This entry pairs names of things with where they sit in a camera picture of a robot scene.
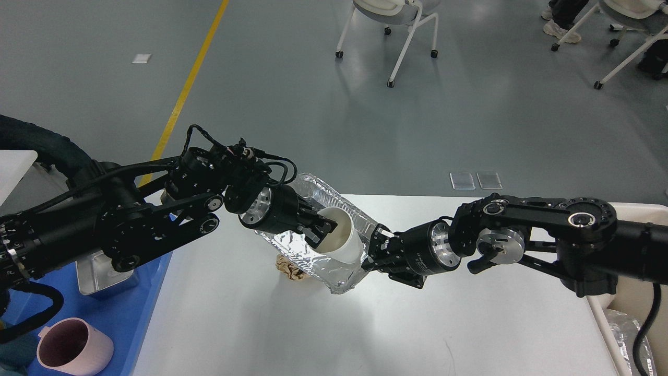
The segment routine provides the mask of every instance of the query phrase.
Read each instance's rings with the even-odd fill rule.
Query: white paper cup
[[[314,250],[346,264],[359,262],[363,251],[362,241],[353,227],[350,215],[338,207],[326,207],[318,214],[335,221],[337,227]]]
[[[92,376],[109,364],[114,343],[103,332],[78,318],[66,318],[40,332],[39,364],[75,376]]]

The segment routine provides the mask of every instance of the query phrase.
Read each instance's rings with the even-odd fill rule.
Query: blue tray
[[[98,300],[79,293],[74,263],[47,274],[38,282],[53,286],[65,297],[63,309],[51,319],[47,326],[68,317],[80,317],[108,335],[114,342],[114,356],[99,376],[128,376],[137,361],[144,335],[158,299],[171,252],[135,270],[139,285],[105,300]],[[11,304],[2,319],[16,324],[46,308],[50,300],[42,296],[11,291]],[[42,367],[34,360],[28,367],[29,376],[63,373]]]

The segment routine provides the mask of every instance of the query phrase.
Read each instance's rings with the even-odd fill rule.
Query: pink mug
[[[39,332],[37,360],[48,369],[75,376],[92,376],[109,364],[114,343],[103,332],[78,318],[66,318]]]

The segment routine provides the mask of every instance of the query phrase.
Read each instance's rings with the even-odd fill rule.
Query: white table
[[[465,197],[347,195],[393,231],[454,214]],[[330,295],[275,270],[236,216],[174,252],[134,371],[142,375],[616,375],[587,300],[524,266],[423,290],[373,272]]]
[[[0,150],[0,205],[37,159],[37,152]]]

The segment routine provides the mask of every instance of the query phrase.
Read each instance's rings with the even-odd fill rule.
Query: gray floor
[[[453,190],[448,173],[496,171],[503,194],[668,204],[668,80],[633,64],[592,87],[643,37],[608,48],[596,14],[553,53],[545,3],[444,0],[438,59],[426,25],[389,89],[405,27],[385,37],[357,14],[337,60],[350,2],[231,0],[165,155],[197,123],[342,193],[484,196]],[[219,5],[3,1],[0,113],[99,160],[148,160]],[[153,57],[136,66],[136,53]]]

